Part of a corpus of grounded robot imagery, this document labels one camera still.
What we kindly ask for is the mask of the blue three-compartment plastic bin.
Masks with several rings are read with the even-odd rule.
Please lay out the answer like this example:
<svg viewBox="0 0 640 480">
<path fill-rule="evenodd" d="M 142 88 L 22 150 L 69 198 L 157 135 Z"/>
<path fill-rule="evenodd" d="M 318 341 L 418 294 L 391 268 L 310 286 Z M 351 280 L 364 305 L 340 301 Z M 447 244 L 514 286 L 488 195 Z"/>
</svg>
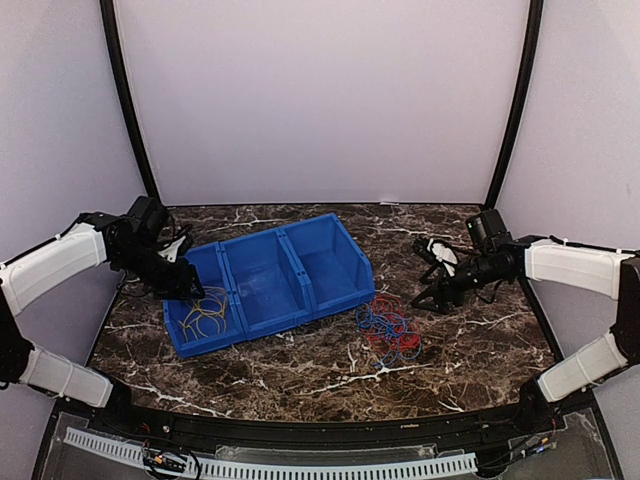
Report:
<svg viewBox="0 0 640 480">
<path fill-rule="evenodd" d="M 212 296 L 164 301 L 181 358 L 281 333 L 375 296 L 371 263 L 334 214 L 195 247 L 186 258 Z"/>
</svg>

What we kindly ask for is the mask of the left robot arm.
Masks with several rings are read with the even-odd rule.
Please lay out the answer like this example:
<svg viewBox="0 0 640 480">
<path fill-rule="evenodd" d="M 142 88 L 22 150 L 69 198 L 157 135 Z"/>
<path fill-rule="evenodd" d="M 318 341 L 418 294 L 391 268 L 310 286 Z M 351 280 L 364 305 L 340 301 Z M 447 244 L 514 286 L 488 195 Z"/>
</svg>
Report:
<svg viewBox="0 0 640 480">
<path fill-rule="evenodd" d="M 102 264 L 133 274 L 157 298 L 203 298 L 195 266 L 180 253 L 188 234 L 161 246 L 162 228 L 131 215 L 82 214 L 67 230 L 2 263 L 1 386 L 23 384 L 102 409 L 103 421 L 117 434 L 134 435 L 141 415 L 129 405 L 126 385 L 28 340 L 16 318 L 44 294 Z"/>
</svg>

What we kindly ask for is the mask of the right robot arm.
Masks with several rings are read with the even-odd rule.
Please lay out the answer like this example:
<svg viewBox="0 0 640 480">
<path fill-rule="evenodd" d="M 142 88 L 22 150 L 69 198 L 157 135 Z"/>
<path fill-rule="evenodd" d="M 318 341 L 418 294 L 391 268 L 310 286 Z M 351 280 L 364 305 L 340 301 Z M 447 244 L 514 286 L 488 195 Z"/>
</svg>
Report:
<svg viewBox="0 0 640 480">
<path fill-rule="evenodd" d="M 432 238 L 419 238 L 414 252 L 428 265 L 415 308 L 446 314 L 468 293 L 517 279 L 592 293 L 614 302 L 611 326 L 595 339 L 522 385 L 510 424 L 534 432 L 549 409 L 639 363 L 639 256 L 565 242 L 555 237 L 505 238 L 477 252 Z"/>
</svg>

